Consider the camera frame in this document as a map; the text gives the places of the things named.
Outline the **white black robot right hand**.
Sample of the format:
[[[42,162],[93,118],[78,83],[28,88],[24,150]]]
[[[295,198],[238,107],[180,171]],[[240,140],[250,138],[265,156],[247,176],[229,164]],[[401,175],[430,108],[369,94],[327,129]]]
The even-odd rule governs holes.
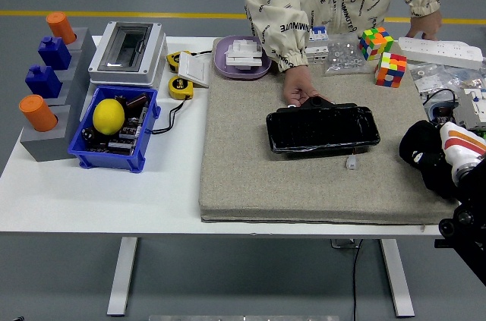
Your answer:
[[[434,180],[455,186],[485,158],[485,140],[448,121],[434,125],[419,121],[411,127],[411,164]]]

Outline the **person's left hand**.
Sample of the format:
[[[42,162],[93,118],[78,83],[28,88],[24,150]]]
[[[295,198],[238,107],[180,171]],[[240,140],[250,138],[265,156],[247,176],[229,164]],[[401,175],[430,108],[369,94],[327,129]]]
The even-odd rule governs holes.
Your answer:
[[[421,33],[422,39],[436,41],[441,26],[442,14],[440,10],[421,17],[410,17],[410,28],[406,37],[415,38]]]

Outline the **person's right hand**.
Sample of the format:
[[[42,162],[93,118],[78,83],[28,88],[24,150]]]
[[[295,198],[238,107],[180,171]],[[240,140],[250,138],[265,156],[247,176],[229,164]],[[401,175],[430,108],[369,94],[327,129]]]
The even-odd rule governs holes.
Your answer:
[[[330,101],[329,98],[315,89],[311,81],[311,72],[307,65],[290,68],[285,71],[284,75],[282,95],[287,105],[299,107],[308,98],[316,96]]]

